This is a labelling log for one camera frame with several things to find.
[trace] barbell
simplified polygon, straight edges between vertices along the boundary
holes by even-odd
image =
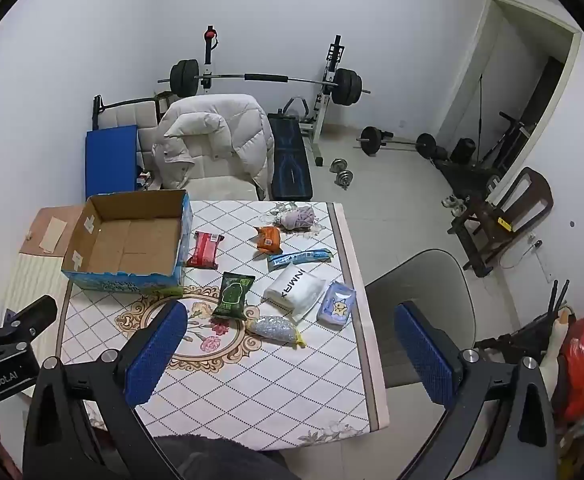
[[[368,126],[363,129],[361,136],[357,140],[366,155],[374,155],[382,146],[390,142],[392,144],[414,146],[423,158],[448,158],[446,150],[437,146],[436,139],[430,134],[421,134],[416,139],[416,142],[410,140],[393,140],[391,138],[393,136],[394,134],[391,132],[382,132],[374,126]]]
[[[333,81],[318,81],[315,79],[302,79],[288,77],[286,75],[274,74],[203,74],[198,70],[196,59],[184,59],[176,63],[169,72],[169,79],[159,79],[159,83],[169,83],[169,87],[174,94],[179,97],[191,97],[197,94],[198,82],[209,79],[244,79],[245,81],[271,81],[287,83],[288,81],[298,81],[301,83],[312,83],[331,87],[331,99],[334,103],[343,106],[350,106],[358,102],[361,93],[370,94],[369,90],[363,89],[360,76],[354,70],[338,68],[334,73]]]

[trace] orange snack package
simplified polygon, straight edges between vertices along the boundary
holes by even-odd
[[[281,252],[281,232],[278,227],[256,227],[259,232],[259,242],[256,248],[260,253],[280,254]]]

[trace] green snack bag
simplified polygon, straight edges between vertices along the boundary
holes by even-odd
[[[218,306],[214,309],[212,316],[229,319],[247,319],[245,314],[243,314],[245,294],[248,293],[249,287],[251,287],[255,279],[256,277],[254,276],[224,272]]]

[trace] white jacket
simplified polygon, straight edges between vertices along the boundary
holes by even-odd
[[[208,94],[181,99],[169,107],[157,133],[152,153],[163,187],[181,189],[192,178],[247,174],[270,196],[274,137],[254,97]]]

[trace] shoe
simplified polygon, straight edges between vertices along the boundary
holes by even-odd
[[[441,200],[441,204],[443,204],[443,206],[445,207],[455,207],[459,204],[462,204],[463,200],[461,200],[460,198],[457,198],[454,195],[450,195],[448,197],[445,197],[443,200]]]
[[[466,211],[467,211],[467,207],[464,203],[460,203],[459,205],[452,208],[452,214],[456,217],[461,216]]]

